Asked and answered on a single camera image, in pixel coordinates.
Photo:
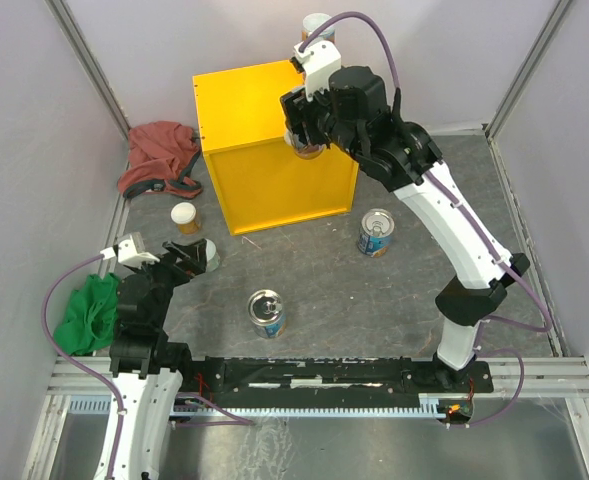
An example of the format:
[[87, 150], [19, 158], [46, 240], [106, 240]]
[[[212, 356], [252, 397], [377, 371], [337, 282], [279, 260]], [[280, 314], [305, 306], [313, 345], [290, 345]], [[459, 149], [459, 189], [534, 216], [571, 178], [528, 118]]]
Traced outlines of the orange snack can with spoon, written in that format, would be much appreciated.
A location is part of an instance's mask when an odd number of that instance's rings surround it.
[[310, 145], [301, 143], [297, 137], [289, 130], [285, 131], [284, 141], [289, 145], [294, 153], [304, 160], [311, 160], [320, 156], [324, 150], [324, 145]]

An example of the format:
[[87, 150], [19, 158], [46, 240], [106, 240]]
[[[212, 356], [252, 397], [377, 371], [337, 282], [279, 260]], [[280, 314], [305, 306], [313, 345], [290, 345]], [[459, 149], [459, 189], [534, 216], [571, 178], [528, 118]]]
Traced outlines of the tall snack can with spoon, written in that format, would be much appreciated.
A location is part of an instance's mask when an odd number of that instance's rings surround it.
[[[311, 13], [306, 15], [302, 20], [301, 38], [305, 41], [318, 27], [331, 18], [325, 13]], [[333, 26], [325, 29], [319, 36], [319, 39], [330, 42], [335, 41], [335, 28]]]

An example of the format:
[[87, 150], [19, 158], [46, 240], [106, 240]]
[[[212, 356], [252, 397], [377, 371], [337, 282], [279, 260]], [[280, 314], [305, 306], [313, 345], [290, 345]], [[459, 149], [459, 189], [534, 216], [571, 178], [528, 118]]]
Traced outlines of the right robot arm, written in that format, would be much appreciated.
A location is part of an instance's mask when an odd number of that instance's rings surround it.
[[380, 182], [423, 223], [455, 270], [435, 299], [445, 323], [432, 368], [441, 389], [469, 379], [479, 323], [530, 267], [503, 247], [458, 191], [436, 142], [400, 115], [401, 94], [387, 99], [383, 79], [365, 66], [342, 67], [327, 88], [298, 87], [280, 99], [297, 146], [335, 146]]

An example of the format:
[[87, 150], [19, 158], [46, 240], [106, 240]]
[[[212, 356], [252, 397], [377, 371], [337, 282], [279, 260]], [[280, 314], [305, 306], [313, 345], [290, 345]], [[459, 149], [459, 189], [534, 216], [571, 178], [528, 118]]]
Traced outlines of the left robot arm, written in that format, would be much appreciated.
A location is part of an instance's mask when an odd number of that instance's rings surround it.
[[178, 390], [195, 378], [189, 346], [171, 342], [164, 323], [174, 289], [220, 263], [209, 239], [163, 244], [166, 252], [131, 269], [117, 287], [109, 349], [113, 399], [96, 479], [157, 479]]

